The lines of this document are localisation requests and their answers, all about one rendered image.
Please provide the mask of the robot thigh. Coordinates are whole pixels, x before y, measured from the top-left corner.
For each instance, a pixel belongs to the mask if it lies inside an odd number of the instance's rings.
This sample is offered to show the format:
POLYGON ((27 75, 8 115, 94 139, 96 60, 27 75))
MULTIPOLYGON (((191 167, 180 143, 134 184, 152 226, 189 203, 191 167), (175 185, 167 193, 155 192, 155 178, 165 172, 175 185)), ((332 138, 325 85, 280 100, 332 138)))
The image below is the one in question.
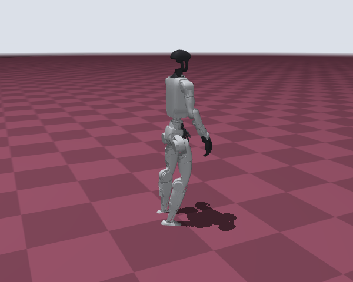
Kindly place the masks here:
POLYGON ((165 148, 166 169, 160 171, 159 179, 163 182, 169 182, 172 179, 172 175, 175 171, 179 152, 174 152, 172 144, 165 140, 165 133, 162 133, 161 137, 163 144, 167 144, 165 148))
POLYGON ((177 178, 172 183, 172 188, 175 182, 180 181, 186 188, 189 178, 191 176, 192 170, 192 152, 189 145, 189 141, 180 137, 180 135, 175 135, 172 138, 172 148, 174 152, 180 152, 177 157, 178 168, 181 174, 180 178, 177 178))

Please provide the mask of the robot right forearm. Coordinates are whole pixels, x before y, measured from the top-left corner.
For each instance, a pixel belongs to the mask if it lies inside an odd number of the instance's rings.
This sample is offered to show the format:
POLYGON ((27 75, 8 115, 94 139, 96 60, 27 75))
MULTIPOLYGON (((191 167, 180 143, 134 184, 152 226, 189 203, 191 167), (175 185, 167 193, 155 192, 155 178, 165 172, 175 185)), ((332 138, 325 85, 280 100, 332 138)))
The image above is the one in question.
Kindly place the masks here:
POLYGON ((200 135, 200 137, 204 136, 206 138, 206 140, 208 140, 210 135, 202 123, 202 119, 200 117, 198 109, 193 110, 193 116, 194 116, 194 120, 192 121, 192 124, 195 126, 198 134, 200 135))

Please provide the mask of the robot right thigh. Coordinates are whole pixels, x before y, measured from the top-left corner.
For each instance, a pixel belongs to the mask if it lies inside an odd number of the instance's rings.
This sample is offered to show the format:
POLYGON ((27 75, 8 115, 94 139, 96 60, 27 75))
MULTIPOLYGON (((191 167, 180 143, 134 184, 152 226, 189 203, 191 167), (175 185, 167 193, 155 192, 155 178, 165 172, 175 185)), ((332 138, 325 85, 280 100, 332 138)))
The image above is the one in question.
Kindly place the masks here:
POLYGON ((180 135, 175 135, 172 138, 172 148, 174 152, 180 152, 177 157, 178 168, 181 174, 180 178, 177 178, 172 183, 172 188, 175 182, 180 181, 186 188, 189 178, 191 176, 192 170, 192 152, 189 145, 189 141, 180 137, 180 135))

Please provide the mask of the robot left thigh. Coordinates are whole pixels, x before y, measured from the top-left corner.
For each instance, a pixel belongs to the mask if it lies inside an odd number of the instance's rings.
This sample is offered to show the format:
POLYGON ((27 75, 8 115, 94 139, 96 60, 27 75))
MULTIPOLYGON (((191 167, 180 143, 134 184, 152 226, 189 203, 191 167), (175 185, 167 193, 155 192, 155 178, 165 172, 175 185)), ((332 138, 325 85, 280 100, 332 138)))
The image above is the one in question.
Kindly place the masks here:
POLYGON ((165 148, 166 169, 160 171, 159 179, 163 182, 169 182, 172 179, 172 175, 175 171, 179 152, 174 152, 172 144, 165 140, 165 133, 162 133, 161 137, 163 144, 167 144, 165 148))

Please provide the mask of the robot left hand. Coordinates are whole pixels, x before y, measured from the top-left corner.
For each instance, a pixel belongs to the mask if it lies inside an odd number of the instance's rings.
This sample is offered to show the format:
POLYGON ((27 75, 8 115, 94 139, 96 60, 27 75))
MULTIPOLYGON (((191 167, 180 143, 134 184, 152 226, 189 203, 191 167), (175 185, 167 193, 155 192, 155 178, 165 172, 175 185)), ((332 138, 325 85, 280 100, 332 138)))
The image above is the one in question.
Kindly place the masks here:
POLYGON ((184 138, 184 139, 186 139, 187 138, 187 140, 189 141, 189 139, 188 139, 188 136, 189 137, 191 137, 191 135, 188 133, 188 131, 186 131, 186 129, 184 128, 184 124, 182 123, 181 124, 181 129, 184 131, 184 134, 183 134, 183 137, 182 138, 184 138), (188 136, 187 136, 188 135, 188 136), (186 136, 186 137, 185 137, 186 136))

